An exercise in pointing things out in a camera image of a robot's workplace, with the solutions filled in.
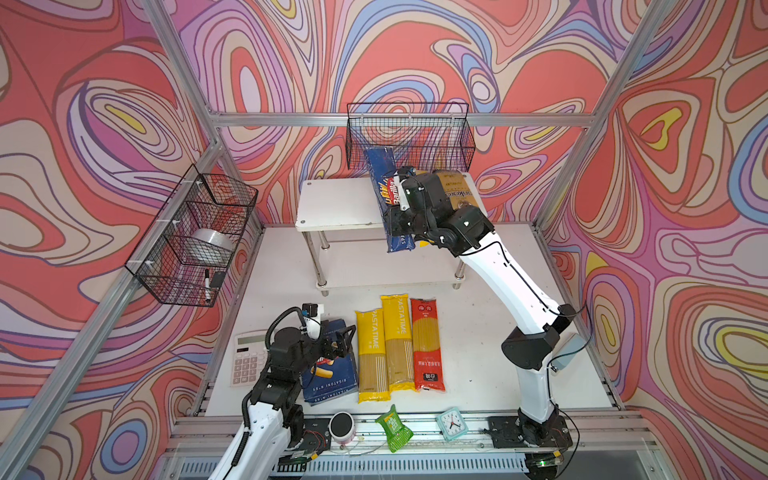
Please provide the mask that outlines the dark blue yellow spaghetti bag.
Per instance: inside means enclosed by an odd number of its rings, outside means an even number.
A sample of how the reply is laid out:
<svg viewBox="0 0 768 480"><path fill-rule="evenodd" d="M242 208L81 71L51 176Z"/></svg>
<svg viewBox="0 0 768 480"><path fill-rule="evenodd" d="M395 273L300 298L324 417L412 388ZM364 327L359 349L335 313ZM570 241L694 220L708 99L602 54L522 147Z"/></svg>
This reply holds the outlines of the dark blue yellow spaghetti bag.
<svg viewBox="0 0 768 480"><path fill-rule="evenodd" d="M455 170L439 170L436 175L440 179L443 190L450 200L454 210L472 205L486 212L479 194L476 192L471 176L466 172Z"/></svg>

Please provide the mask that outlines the blue Barilla rigatoni box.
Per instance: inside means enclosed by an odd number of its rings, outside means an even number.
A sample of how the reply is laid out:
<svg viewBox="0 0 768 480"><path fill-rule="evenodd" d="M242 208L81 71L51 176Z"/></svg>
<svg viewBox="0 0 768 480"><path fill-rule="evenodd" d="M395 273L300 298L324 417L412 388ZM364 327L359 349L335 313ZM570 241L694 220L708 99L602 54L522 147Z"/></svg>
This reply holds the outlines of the blue Barilla rigatoni box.
<svg viewBox="0 0 768 480"><path fill-rule="evenodd" d="M311 369L302 373L303 401L317 405L358 391L358 372L355 340L344 357L320 358Z"/></svg>

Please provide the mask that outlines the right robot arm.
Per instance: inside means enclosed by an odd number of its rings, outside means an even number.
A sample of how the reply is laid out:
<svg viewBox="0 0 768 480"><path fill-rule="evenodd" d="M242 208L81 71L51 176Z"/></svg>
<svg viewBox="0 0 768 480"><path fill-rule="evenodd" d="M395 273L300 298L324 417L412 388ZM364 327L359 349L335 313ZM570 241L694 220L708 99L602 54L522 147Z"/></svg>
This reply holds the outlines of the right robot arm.
<svg viewBox="0 0 768 480"><path fill-rule="evenodd" d="M400 168L384 174L375 191L382 198L384 224L393 234L448 250L480 276L513 316L516 327L501 350L517 370L518 435L527 445L543 445L560 419L548 364L577 311L538 287L480 207L454 207L438 174Z"/></svg>

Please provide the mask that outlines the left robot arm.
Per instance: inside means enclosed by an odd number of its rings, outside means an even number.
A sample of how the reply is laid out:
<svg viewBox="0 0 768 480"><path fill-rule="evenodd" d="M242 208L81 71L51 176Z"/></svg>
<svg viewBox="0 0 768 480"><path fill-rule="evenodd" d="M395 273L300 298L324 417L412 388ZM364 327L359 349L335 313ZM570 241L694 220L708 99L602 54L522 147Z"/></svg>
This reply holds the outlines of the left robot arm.
<svg viewBox="0 0 768 480"><path fill-rule="evenodd" d="M353 352L355 325L343 327L320 318L320 306L305 303L284 310L264 335L266 359L252 388L241 400L242 423L219 460L212 479L266 479L289 448L306 433L299 394L317 376L322 360Z"/></svg>

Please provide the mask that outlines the long yellow Pastatime bag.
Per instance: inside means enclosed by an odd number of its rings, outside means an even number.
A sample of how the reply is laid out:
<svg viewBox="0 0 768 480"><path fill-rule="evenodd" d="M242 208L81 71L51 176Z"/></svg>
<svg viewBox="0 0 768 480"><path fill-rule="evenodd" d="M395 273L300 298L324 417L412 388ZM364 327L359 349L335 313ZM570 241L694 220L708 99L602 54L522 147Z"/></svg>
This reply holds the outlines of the long yellow Pastatime bag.
<svg viewBox="0 0 768 480"><path fill-rule="evenodd" d="M406 294L381 296L389 391L415 390L413 336Z"/></svg>

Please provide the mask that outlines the red spaghetti bag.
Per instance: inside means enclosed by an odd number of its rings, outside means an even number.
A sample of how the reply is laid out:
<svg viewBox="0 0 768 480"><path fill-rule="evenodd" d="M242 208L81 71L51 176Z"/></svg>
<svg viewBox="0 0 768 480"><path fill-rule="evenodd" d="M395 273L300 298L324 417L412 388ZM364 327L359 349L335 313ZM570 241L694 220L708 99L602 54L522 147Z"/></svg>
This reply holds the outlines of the red spaghetti bag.
<svg viewBox="0 0 768 480"><path fill-rule="evenodd" d="M415 387L444 392L437 302L412 298L410 306Z"/></svg>

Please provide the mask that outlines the blue Barilla spaghetti box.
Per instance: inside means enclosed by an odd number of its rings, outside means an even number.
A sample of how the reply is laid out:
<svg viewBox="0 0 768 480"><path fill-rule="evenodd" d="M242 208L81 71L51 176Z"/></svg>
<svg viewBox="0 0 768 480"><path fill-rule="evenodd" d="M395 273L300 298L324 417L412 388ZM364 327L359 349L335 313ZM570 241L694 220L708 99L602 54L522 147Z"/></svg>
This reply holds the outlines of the blue Barilla spaghetti box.
<svg viewBox="0 0 768 480"><path fill-rule="evenodd" d="M384 224L387 252L414 250L411 234L403 234L398 224L400 195L397 187L397 167L391 148L370 148L364 152L374 196Z"/></svg>

